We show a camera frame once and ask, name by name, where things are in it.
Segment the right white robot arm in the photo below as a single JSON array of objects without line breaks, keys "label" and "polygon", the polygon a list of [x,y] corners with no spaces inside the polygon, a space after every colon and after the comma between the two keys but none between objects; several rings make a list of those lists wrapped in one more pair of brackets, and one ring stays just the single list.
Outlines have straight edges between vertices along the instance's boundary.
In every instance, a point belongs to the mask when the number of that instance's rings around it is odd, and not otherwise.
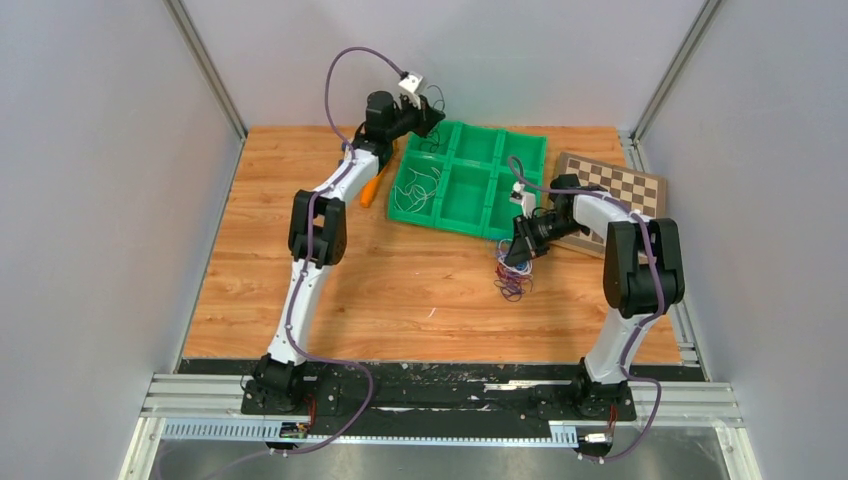
[{"label": "right white robot arm", "polygon": [[522,213],[513,220],[504,265],[529,265],[553,241],[576,232],[596,233],[604,242],[602,283],[608,311],[566,395],[577,414],[596,417],[624,403],[635,353],[649,329],[683,297],[678,225],[627,207],[600,187],[583,186],[574,175],[557,177],[545,190],[551,208],[538,209],[528,192],[532,183],[522,174],[516,178],[510,199]]}]

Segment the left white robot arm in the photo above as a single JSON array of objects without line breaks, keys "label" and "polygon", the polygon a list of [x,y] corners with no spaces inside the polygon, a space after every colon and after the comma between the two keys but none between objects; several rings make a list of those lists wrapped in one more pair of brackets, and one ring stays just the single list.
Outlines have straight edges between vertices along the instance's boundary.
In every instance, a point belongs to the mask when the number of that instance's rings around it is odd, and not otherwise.
[{"label": "left white robot arm", "polygon": [[425,138],[445,117],[426,97],[371,93],[337,169],[315,189],[296,193],[287,240],[290,287],[277,331],[244,386],[243,412],[293,414],[302,408],[305,366],[319,359],[308,351],[310,330],[324,286],[346,251],[347,207],[384,170],[396,140],[410,133]]}]

